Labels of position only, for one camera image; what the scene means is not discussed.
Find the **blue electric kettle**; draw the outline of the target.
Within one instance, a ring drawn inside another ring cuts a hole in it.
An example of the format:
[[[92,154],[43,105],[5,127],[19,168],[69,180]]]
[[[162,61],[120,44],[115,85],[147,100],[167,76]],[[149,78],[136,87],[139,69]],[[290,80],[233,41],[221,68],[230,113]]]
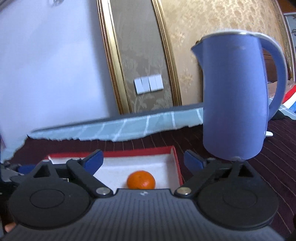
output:
[[[203,145],[213,156],[245,161],[262,149],[281,106],[287,63],[266,34],[217,31],[192,47],[203,71]]]

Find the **red white blue pillow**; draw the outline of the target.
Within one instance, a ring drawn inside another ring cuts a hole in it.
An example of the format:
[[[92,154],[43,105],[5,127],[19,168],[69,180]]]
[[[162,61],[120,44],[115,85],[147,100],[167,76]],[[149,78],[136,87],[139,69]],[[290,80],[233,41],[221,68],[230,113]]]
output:
[[[296,86],[293,86],[286,94],[282,104],[291,112],[296,111]]]

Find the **orange tangerine right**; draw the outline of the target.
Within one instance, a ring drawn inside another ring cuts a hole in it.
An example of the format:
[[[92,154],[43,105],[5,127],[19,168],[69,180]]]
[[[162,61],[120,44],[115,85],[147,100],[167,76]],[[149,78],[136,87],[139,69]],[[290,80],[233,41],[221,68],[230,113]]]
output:
[[[156,181],[153,175],[147,171],[135,171],[131,173],[126,181],[129,189],[155,189]]]

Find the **white wall switch panel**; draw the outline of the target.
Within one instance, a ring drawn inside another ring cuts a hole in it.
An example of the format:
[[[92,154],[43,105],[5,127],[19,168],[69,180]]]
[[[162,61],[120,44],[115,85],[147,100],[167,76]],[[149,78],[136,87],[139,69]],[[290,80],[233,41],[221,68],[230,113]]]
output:
[[[164,89],[163,79],[160,74],[135,78],[134,86],[137,95]]]

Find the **red tray white lining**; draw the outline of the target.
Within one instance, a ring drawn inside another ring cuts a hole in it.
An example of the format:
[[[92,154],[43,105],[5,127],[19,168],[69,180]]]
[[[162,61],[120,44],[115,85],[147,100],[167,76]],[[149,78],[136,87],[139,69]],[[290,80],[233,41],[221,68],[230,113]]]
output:
[[[156,181],[156,189],[169,188],[174,192],[183,184],[175,147],[158,147],[128,151],[104,151],[99,160],[102,165],[91,168],[90,173],[116,192],[127,188],[128,176],[135,171],[147,171]]]

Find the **gold wall frame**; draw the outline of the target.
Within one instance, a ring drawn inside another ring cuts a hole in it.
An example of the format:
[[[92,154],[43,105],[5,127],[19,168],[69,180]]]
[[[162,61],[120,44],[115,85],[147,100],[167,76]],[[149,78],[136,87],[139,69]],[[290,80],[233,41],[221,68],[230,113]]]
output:
[[[97,9],[120,114],[182,105],[161,1],[97,1]],[[134,79],[156,74],[164,89],[137,95]]]

